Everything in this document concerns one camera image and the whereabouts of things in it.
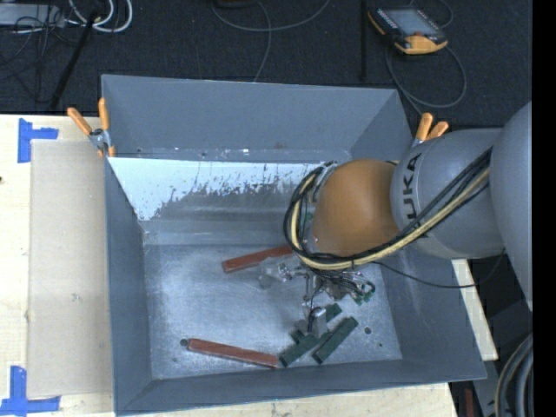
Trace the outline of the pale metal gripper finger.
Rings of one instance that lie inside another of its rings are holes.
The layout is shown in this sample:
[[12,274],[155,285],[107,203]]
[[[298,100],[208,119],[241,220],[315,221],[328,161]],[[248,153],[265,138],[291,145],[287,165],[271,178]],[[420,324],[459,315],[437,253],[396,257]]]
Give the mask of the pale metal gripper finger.
[[304,308],[304,319],[301,321],[301,331],[305,335],[321,338],[327,332],[327,310],[324,307]]
[[276,283],[293,280],[293,274],[287,261],[264,262],[259,268],[259,285],[271,288]]

